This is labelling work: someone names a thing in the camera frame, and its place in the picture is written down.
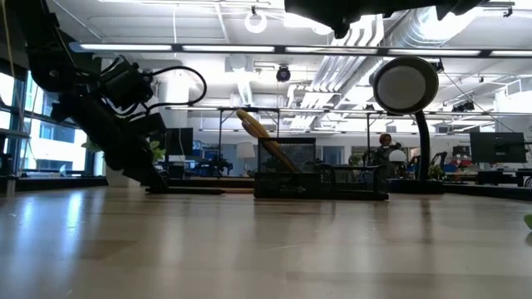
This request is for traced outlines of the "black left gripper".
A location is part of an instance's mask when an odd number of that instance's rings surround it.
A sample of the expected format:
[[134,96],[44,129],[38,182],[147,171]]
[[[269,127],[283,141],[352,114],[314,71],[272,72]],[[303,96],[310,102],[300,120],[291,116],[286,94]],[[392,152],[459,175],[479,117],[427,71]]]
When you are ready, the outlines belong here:
[[162,131],[159,113],[129,120],[95,94],[61,93],[52,105],[51,117],[73,120],[105,154],[108,184],[113,188],[145,187],[149,192],[168,189],[167,180],[153,165],[154,153],[147,137]]

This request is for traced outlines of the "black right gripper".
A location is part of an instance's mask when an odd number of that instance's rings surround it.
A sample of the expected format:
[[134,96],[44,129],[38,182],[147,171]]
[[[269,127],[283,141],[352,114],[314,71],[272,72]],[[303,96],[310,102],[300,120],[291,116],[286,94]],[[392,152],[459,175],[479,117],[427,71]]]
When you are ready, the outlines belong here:
[[396,11],[435,7],[436,17],[448,13],[460,16],[486,0],[284,0],[285,12],[305,17],[331,28],[337,39],[344,38],[352,22],[362,14],[391,15]]

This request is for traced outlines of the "black pen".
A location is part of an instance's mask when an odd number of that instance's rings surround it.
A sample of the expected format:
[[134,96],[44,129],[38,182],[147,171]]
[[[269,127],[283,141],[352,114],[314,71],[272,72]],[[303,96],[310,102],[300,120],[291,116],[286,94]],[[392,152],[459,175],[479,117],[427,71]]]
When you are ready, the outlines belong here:
[[203,189],[203,188],[167,188],[145,190],[149,194],[198,194],[198,195],[222,195],[225,191],[222,189]]

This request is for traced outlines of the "yellow-handled scissors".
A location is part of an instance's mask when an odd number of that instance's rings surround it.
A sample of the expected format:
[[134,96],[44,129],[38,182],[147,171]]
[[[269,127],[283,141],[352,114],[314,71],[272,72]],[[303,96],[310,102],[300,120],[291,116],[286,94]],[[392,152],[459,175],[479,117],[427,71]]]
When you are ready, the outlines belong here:
[[[238,109],[236,115],[241,120],[241,125],[244,130],[257,140],[269,138],[270,135],[267,130],[248,112]],[[264,148],[289,172],[296,173],[298,169],[288,158],[288,156],[281,150],[277,141],[264,141]]]

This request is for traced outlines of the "black mesh desk organizer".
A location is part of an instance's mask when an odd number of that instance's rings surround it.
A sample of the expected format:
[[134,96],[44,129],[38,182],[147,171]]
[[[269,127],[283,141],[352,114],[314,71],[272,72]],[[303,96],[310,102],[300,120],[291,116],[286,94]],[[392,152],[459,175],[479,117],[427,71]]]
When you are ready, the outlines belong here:
[[314,138],[260,138],[254,176],[258,199],[388,199],[383,166],[331,165],[316,158]]

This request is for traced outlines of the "green plant in white pot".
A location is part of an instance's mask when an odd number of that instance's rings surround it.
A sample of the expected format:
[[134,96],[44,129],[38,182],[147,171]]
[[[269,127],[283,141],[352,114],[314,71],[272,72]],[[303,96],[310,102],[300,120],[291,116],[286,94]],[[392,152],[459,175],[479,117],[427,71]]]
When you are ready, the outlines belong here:
[[[99,145],[87,140],[81,145],[82,148],[92,152],[102,152]],[[151,141],[150,149],[153,153],[152,164],[155,164],[165,156],[165,149],[160,148],[159,141]],[[114,170],[108,164],[106,164],[106,180],[110,187],[113,188],[133,188],[141,186],[141,182],[138,180],[139,171],[136,169],[122,169]]]

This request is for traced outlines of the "black computer monitor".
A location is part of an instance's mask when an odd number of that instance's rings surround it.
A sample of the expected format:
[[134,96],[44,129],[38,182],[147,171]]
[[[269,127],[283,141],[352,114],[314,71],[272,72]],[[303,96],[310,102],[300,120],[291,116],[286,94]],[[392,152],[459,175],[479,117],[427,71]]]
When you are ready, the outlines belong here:
[[470,133],[470,151],[472,161],[477,164],[527,162],[523,133]]
[[168,155],[190,156],[193,152],[194,130],[192,128],[167,129],[165,149]]

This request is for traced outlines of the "white shade table lamp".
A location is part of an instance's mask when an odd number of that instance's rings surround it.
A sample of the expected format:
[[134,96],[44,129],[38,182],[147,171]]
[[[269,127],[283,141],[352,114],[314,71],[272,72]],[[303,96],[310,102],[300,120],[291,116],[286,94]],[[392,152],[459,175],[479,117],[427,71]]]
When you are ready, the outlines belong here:
[[242,176],[248,177],[250,170],[250,163],[256,158],[254,144],[252,142],[243,142],[237,144],[237,159],[242,164]]

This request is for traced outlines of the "round desk lamp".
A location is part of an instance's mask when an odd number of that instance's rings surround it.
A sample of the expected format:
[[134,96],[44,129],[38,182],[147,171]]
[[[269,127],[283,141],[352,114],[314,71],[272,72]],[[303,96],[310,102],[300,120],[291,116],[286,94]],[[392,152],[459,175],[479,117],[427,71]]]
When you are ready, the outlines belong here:
[[412,115],[419,130],[420,160],[415,179],[390,179],[393,193],[442,194],[443,183],[429,178],[430,133],[423,109],[435,98],[439,78],[433,65],[419,57],[401,56],[386,63],[375,75],[377,104],[393,115]]

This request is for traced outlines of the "long ceiling light bar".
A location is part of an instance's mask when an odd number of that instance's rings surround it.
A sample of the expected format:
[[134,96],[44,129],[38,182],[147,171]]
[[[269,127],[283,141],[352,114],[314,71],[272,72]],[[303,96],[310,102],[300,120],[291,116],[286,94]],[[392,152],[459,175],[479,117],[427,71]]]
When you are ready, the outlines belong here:
[[155,53],[224,53],[274,54],[302,56],[419,56],[475,59],[532,59],[532,49],[471,48],[403,48],[403,47],[334,47],[334,46],[249,46],[230,44],[133,44],[71,42],[75,52],[155,52]]

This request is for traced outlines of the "person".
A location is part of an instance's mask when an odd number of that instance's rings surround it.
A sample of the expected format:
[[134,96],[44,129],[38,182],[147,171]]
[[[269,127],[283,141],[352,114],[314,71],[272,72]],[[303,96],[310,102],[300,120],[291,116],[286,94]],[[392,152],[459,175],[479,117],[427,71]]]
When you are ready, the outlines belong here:
[[400,143],[393,143],[392,136],[388,133],[381,134],[379,137],[380,146],[370,153],[369,165],[378,166],[389,164],[389,156],[394,150],[401,150],[402,145]]

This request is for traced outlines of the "silver ventilation duct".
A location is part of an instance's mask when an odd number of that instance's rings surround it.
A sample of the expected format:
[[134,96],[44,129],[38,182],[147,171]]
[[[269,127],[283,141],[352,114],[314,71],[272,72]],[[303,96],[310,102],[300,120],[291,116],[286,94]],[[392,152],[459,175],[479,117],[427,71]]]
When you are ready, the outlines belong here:
[[383,17],[375,17],[372,34],[356,46],[385,47],[441,47],[451,38],[464,31],[482,12],[480,7],[456,16],[449,13],[441,21],[437,20],[434,7],[412,9],[406,12],[389,33],[385,33]]

